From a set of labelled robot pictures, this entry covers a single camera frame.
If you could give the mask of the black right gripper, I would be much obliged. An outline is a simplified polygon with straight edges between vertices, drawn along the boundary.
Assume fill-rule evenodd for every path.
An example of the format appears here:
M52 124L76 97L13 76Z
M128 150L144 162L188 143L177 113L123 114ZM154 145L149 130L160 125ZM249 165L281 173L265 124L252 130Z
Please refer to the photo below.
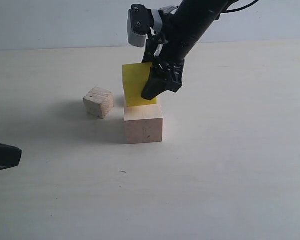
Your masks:
M185 57L212 23L220 18L235 0L184 0L174 14L159 10L163 37L159 59L152 61L149 78L141 97L151 101L160 94L177 93L183 86Z

